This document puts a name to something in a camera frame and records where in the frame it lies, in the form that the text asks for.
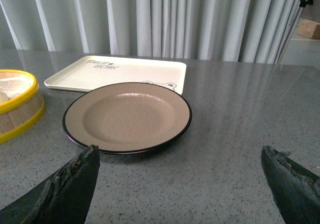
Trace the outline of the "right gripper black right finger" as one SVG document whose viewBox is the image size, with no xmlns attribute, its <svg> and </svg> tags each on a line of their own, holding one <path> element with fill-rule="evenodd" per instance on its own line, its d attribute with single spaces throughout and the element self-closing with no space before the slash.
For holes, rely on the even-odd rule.
<svg viewBox="0 0 320 224">
<path fill-rule="evenodd" d="M 320 177 L 269 145 L 262 147 L 261 165 L 284 222 L 318 224 Z"/>
</svg>

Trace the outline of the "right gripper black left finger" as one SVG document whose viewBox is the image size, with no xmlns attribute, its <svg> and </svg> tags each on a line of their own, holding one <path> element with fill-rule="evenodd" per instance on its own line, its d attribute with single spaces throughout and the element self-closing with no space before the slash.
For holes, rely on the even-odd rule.
<svg viewBox="0 0 320 224">
<path fill-rule="evenodd" d="M 100 168 L 90 146 L 28 193 L 0 211 L 2 224 L 83 224 Z"/>
</svg>

